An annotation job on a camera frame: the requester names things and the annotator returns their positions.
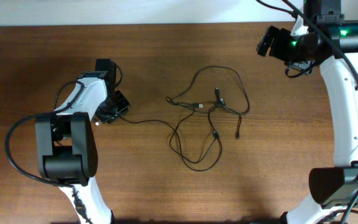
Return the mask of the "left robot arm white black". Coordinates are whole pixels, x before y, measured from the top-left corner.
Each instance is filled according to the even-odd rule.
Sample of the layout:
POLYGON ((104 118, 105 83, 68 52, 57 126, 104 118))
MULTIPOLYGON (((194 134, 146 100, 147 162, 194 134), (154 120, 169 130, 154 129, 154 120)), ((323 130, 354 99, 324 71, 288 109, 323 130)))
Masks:
POLYGON ((70 200, 80 223, 114 223, 96 181, 98 153, 91 121, 112 123, 129 110, 117 90, 119 66, 98 59, 95 69, 75 80, 69 97, 51 115, 35 120, 40 175, 53 182, 70 200))

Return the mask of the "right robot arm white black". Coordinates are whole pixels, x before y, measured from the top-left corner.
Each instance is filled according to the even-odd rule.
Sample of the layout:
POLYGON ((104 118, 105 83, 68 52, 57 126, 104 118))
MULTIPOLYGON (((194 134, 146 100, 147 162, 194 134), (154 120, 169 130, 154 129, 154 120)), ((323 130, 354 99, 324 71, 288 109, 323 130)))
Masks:
POLYGON ((345 223, 358 211, 358 21, 346 21, 340 1, 288 4, 292 30, 269 27, 257 46, 298 76, 319 68, 334 127, 334 165, 314 168, 309 194, 280 223, 345 223))

